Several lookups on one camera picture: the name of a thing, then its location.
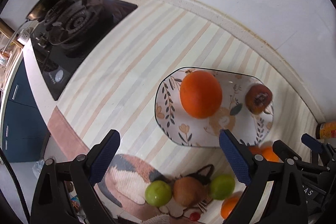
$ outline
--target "red cherry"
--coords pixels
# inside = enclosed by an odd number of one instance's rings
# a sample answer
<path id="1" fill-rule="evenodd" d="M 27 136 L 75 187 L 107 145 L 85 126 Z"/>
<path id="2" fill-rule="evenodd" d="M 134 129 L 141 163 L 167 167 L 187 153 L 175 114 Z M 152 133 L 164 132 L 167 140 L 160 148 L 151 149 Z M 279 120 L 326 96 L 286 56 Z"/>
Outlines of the red cherry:
<path id="1" fill-rule="evenodd" d="M 201 218 L 201 215 L 198 212 L 190 214 L 189 219 L 191 221 L 198 221 Z"/>

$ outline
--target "orange fruit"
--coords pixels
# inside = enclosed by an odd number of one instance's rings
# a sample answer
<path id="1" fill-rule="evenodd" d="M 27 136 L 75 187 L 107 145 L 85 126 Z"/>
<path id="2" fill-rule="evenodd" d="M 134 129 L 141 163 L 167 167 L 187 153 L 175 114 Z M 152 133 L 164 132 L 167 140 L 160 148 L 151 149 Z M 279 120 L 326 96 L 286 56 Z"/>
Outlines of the orange fruit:
<path id="1" fill-rule="evenodd" d="M 222 218 L 227 219 L 234 207 L 237 205 L 239 198 L 229 198 L 224 200 L 220 209 L 220 215 Z"/>
<path id="2" fill-rule="evenodd" d="M 279 157 L 277 156 L 277 154 L 275 154 L 273 152 L 273 149 L 271 146 L 267 146 L 265 148 L 263 148 L 261 150 L 261 154 L 263 155 L 263 157 L 268 160 L 268 161 L 275 161 L 275 162 L 279 162 L 280 159 Z"/>
<path id="3" fill-rule="evenodd" d="M 261 149 L 257 145 L 248 146 L 247 148 L 250 150 L 252 155 L 256 155 L 256 154 L 261 155 L 262 154 Z"/>
<path id="4" fill-rule="evenodd" d="M 180 99 L 184 110 L 191 117 L 204 119 L 220 108 L 222 88 L 211 73 L 197 70 L 182 80 Z"/>

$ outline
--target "stovetop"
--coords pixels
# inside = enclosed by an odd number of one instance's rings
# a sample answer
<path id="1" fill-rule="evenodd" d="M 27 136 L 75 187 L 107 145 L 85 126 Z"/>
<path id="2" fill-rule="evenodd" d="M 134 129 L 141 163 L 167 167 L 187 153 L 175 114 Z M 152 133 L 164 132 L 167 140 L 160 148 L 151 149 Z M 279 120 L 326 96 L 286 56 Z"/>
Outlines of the stovetop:
<path id="1" fill-rule="evenodd" d="M 55 101 L 93 48 L 136 8 L 121 0 L 60 0 L 47 12 L 31 43 Z"/>

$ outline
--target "persimmon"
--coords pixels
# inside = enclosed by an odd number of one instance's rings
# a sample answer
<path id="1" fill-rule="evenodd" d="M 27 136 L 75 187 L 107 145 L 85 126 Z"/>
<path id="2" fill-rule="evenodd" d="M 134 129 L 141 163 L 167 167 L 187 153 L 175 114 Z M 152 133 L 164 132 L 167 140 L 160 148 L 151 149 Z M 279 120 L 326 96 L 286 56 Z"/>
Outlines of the persimmon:
<path id="1" fill-rule="evenodd" d="M 265 148 L 263 148 L 261 150 L 261 154 L 263 155 L 263 157 L 268 160 L 268 161 L 275 161 L 275 162 L 279 162 L 280 159 L 279 157 L 277 156 L 277 154 L 275 154 L 273 152 L 273 149 L 271 146 L 267 146 Z"/>
<path id="2" fill-rule="evenodd" d="M 255 115 L 260 114 L 272 101 L 272 92 L 263 84 L 253 85 L 245 96 L 248 110 Z"/>
<path id="3" fill-rule="evenodd" d="M 247 148 L 250 150 L 252 155 L 256 155 L 256 154 L 261 155 L 263 153 L 257 145 L 248 146 Z"/>
<path id="4" fill-rule="evenodd" d="M 220 108 L 222 88 L 211 73 L 197 70 L 182 80 L 180 99 L 184 110 L 191 117 L 204 119 Z"/>

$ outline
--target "screw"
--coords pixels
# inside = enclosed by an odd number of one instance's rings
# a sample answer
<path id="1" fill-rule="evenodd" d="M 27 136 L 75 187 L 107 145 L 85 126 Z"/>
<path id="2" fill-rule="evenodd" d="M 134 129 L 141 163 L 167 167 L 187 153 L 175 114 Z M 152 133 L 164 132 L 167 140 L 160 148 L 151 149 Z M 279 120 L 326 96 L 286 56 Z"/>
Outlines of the screw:
<path id="1" fill-rule="evenodd" d="M 257 161 L 263 161 L 264 157 L 262 155 L 259 155 L 259 154 L 256 154 L 254 156 L 254 158 L 257 160 Z"/>
<path id="2" fill-rule="evenodd" d="M 85 155 L 84 154 L 80 154 L 80 155 L 78 155 L 77 157 L 76 157 L 76 160 L 78 160 L 78 161 L 82 161 L 82 160 L 84 160 L 85 159 Z"/>
<path id="3" fill-rule="evenodd" d="M 294 161 L 293 161 L 292 159 L 287 159 L 287 163 L 288 163 L 289 165 L 294 165 Z"/>
<path id="4" fill-rule="evenodd" d="M 46 165 L 51 165 L 53 162 L 54 162 L 53 159 L 47 159 L 47 160 L 45 161 L 45 164 L 46 164 Z"/>

